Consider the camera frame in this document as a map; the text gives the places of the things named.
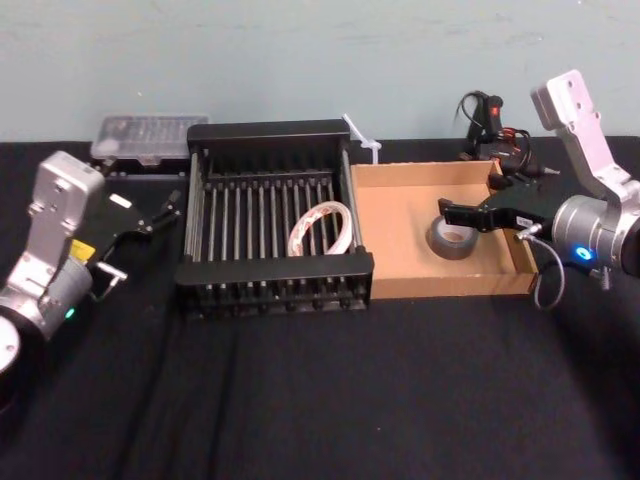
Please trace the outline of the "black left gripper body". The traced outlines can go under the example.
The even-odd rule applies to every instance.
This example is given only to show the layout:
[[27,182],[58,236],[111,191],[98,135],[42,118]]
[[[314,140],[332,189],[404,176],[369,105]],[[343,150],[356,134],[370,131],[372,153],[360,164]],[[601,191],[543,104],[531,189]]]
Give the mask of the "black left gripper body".
[[83,220],[71,242],[70,256],[92,269],[125,241],[146,240],[152,233],[150,219],[132,202],[110,194]]

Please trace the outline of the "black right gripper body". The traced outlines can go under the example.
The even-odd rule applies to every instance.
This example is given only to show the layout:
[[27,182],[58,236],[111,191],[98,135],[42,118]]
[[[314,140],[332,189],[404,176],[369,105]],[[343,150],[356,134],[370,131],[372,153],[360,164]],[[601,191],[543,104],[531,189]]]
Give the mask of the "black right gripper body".
[[542,233],[550,233],[556,214],[556,196],[540,183],[517,184],[491,194],[482,204],[482,226],[524,230],[540,224]]

